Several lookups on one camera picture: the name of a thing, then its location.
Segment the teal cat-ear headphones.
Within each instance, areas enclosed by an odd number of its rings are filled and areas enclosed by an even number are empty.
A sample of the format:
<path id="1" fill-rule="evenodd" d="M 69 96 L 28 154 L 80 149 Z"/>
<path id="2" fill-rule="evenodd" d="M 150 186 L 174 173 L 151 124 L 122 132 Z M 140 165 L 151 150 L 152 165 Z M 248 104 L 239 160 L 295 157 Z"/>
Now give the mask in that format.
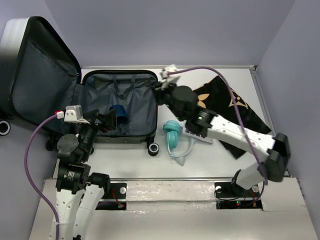
<path id="1" fill-rule="evenodd" d="M 167 148 L 168 155 L 175 159 L 175 161 L 180 165 L 184 166 L 186 162 L 187 155 L 189 155 L 193 149 L 195 140 L 190 137 L 188 141 L 188 148 L 184 153 L 173 154 L 172 149 L 175 149 L 178 145 L 179 134 L 182 131 L 182 125 L 175 120 L 168 120 L 162 127 L 165 132 L 165 145 Z"/>

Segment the black towel with tan flowers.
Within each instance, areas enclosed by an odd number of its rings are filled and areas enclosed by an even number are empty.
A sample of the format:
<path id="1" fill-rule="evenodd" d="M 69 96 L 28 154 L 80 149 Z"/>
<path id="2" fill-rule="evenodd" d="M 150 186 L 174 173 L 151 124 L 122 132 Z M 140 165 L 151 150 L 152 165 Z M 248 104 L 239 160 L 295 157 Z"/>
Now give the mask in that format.
<path id="1" fill-rule="evenodd" d="M 227 85 L 220 76 L 216 76 L 210 82 L 194 89 L 193 92 L 198 95 L 199 106 L 214 111 L 235 124 L 238 123 L 233 100 Z M 235 99 L 244 127 L 261 134 L 269 134 L 271 129 L 245 102 L 245 100 L 234 90 L 232 90 L 232 95 Z"/>

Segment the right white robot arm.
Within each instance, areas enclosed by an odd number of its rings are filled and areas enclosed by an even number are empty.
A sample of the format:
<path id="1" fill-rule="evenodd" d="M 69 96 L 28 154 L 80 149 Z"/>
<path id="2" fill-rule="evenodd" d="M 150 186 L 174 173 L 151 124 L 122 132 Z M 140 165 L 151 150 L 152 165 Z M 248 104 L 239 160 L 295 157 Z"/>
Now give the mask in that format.
<path id="1" fill-rule="evenodd" d="M 233 123 L 218 113 L 198 105 L 198 96 L 188 86 L 175 83 L 152 88 L 159 106 L 165 105 L 184 127 L 195 135 L 216 139 L 255 157 L 255 163 L 238 170 L 230 183 L 235 196 L 242 196 L 253 186 L 269 182 L 280 183 L 285 177 L 291 150 L 288 137 L 275 136 L 245 128 L 241 122 Z"/>

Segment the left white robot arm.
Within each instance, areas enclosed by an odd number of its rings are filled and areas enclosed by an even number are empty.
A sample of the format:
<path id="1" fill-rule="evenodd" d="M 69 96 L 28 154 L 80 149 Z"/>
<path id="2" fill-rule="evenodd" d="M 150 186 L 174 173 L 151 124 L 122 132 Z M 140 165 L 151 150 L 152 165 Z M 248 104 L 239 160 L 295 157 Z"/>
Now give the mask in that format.
<path id="1" fill-rule="evenodd" d="M 79 124 L 80 129 L 63 135 L 57 142 L 59 164 L 51 240 L 85 239 L 98 201 L 110 194 L 109 175 L 91 173 L 86 162 L 93 153 L 98 132 L 116 129 L 116 115 L 116 109 L 106 114 L 100 114 L 98 109 L 83 113 L 80 105 L 67 106 L 57 113 L 58 119 Z"/>

